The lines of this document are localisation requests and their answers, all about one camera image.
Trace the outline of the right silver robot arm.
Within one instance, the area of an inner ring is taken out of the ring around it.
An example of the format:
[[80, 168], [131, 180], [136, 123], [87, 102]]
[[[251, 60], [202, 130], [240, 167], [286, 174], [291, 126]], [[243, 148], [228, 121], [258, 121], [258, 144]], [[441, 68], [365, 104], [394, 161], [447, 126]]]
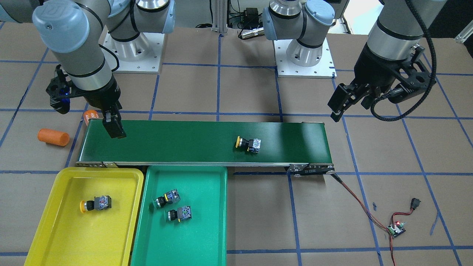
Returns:
[[173, 0], [1, 1], [1, 20], [33, 23], [59, 61], [46, 89], [50, 106], [64, 114], [71, 98], [85, 98], [111, 138], [126, 137], [113, 72], [152, 52], [145, 33], [173, 32], [174, 11]]

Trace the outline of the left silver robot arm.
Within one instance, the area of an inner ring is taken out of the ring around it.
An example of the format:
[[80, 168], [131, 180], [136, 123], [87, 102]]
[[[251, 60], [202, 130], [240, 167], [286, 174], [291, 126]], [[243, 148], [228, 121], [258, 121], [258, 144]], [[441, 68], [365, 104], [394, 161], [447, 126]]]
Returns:
[[[336, 87], [328, 106], [340, 121], [361, 103], [376, 119], [394, 122], [418, 108], [436, 84], [436, 52], [429, 27], [445, 0], [384, 0], [354, 66], [350, 84]], [[272, 0], [262, 12], [268, 40], [291, 40], [287, 55], [294, 64], [319, 62], [336, 12], [324, 0]]]

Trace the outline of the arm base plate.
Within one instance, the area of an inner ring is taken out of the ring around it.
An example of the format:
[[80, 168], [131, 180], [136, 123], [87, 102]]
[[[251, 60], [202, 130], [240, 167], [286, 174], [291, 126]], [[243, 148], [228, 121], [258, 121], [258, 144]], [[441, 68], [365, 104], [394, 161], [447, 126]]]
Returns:
[[102, 52], [116, 74], [158, 74], [165, 37], [160, 33], [140, 33], [134, 40], [120, 42], [106, 34]]
[[291, 40], [273, 41], [279, 77], [331, 79], [337, 76], [327, 39], [323, 42], [321, 56], [317, 57], [318, 61], [314, 66], [300, 66], [292, 62], [286, 54], [290, 42]]

